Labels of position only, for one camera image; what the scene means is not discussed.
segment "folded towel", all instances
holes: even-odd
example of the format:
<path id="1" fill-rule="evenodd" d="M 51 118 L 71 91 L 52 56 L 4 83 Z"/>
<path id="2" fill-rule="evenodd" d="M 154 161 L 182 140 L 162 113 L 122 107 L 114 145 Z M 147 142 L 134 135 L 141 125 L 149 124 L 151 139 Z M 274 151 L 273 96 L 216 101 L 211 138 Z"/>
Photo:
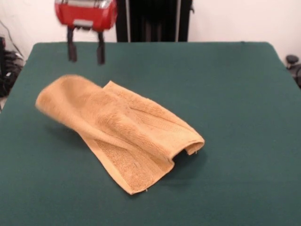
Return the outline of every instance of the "folded towel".
<path id="1" fill-rule="evenodd" d="M 65 75 L 44 88 L 36 107 L 76 131 L 110 176 L 129 194 L 146 190 L 204 139 L 159 104 L 110 81 L 101 88 Z"/>

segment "black cable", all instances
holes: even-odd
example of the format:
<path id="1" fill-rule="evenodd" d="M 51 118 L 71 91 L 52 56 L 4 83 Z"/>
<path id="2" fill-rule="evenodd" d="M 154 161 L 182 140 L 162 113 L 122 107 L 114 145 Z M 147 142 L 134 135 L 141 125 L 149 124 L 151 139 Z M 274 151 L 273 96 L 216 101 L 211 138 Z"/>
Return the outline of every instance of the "black cable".
<path id="1" fill-rule="evenodd" d="M 8 37 L 9 37 L 11 43 L 13 44 L 13 46 L 15 47 L 15 49 L 18 51 L 18 53 L 24 58 L 24 56 L 22 55 L 22 53 L 21 53 L 21 51 L 19 50 L 19 48 L 14 44 L 14 41 L 13 41 L 13 39 L 12 39 L 12 37 L 11 37 L 11 34 L 10 34 L 10 32 L 9 32 L 8 27 L 6 27 L 5 24 L 4 24 L 1 20 L 0 20 L 0 24 L 7 30 L 7 32 L 8 32 Z"/>

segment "white wall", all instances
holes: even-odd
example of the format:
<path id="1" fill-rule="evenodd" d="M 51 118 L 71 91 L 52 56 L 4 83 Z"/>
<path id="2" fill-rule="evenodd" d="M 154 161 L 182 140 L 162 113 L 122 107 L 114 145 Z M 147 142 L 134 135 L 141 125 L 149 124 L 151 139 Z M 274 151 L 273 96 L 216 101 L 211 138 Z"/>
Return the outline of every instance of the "white wall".
<path id="1" fill-rule="evenodd" d="M 194 8 L 189 41 L 268 41 L 282 60 L 289 53 L 301 57 L 300 0 L 194 0 Z M 0 19 L 25 56 L 36 42 L 66 40 L 54 0 L 0 0 Z M 75 32 L 74 38 L 97 40 L 93 32 Z M 105 39 L 116 41 L 115 28 Z"/>
<path id="2" fill-rule="evenodd" d="M 189 41 L 268 41 L 301 58 L 301 0 L 194 0 Z"/>

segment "green tablecloth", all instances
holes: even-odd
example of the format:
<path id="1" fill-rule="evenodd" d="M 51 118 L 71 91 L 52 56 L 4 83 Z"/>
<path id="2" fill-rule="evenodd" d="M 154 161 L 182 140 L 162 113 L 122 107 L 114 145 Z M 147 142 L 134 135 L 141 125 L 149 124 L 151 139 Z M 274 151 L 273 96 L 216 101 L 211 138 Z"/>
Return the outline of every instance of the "green tablecloth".
<path id="1" fill-rule="evenodd" d="M 300 226 L 301 96 L 267 43 L 35 45 L 0 115 L 1 226 Z M 151 98 L 206 139 L 130 196 L 73 131 L 38 112 L 53 80 L 76 73 Z"/>

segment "red housing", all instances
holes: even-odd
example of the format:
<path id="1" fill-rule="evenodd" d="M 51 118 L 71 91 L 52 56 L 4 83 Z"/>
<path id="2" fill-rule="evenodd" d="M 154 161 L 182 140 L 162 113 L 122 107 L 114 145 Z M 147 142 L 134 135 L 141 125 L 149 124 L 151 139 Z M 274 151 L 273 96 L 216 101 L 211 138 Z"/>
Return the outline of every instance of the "red housing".
<path id="1" fill-rule="evenodd" d="M 61 24 L 68 27 L 103 32 L 115 24 L 117 4 L 116 0 L 55 0 L 55 13 Z"/>

